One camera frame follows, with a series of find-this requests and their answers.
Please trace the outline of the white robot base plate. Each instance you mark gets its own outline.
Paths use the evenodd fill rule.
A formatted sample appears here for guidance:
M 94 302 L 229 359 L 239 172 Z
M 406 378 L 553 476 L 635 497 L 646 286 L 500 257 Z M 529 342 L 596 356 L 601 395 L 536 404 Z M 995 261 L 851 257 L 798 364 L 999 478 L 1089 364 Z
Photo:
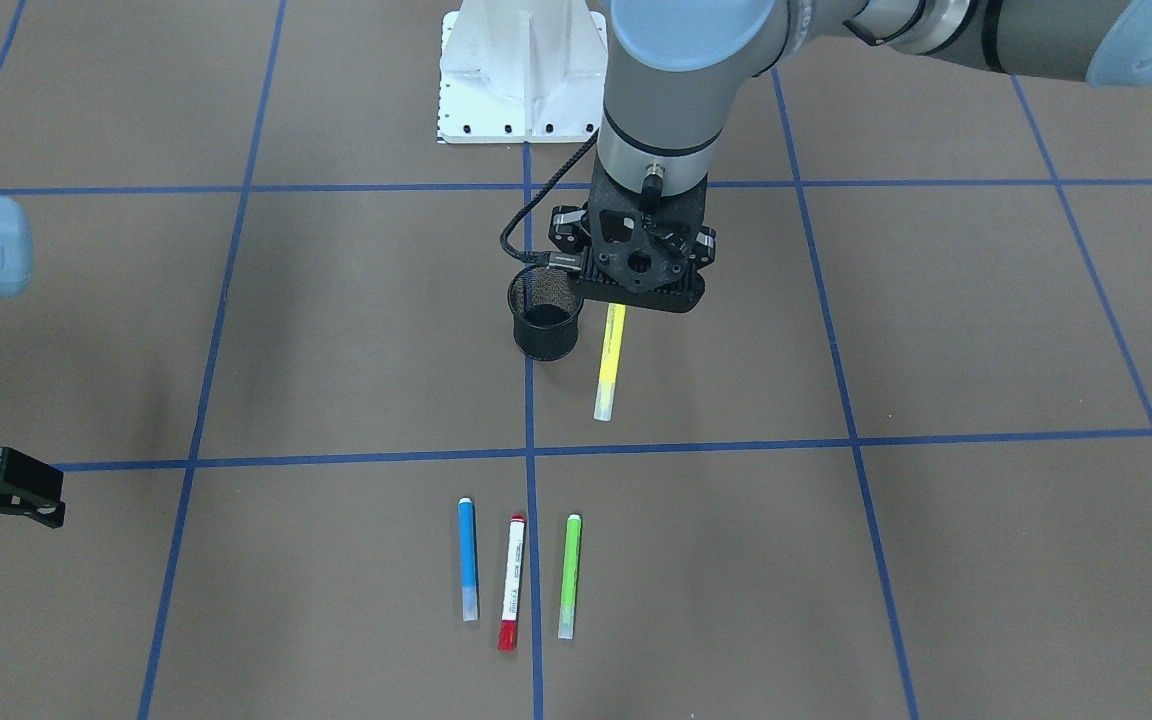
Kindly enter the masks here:
M 463 1 L 440 41 L 438 141 L 581 143 L 602 126 L 608 22 L 585 1 Z

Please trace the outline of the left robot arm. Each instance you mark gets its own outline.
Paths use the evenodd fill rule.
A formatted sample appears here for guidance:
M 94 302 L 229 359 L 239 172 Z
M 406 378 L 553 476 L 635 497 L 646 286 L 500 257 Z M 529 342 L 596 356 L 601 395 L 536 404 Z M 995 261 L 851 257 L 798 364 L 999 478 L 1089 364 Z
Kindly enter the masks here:
M 1152 1 L 605 1 L 602 123 L 588 200 L 517 252 L 579 300 L 687 313 L 717 232 L 708 174 L 740 88 L 818 38 L 1005 76 L 1152 85 Z

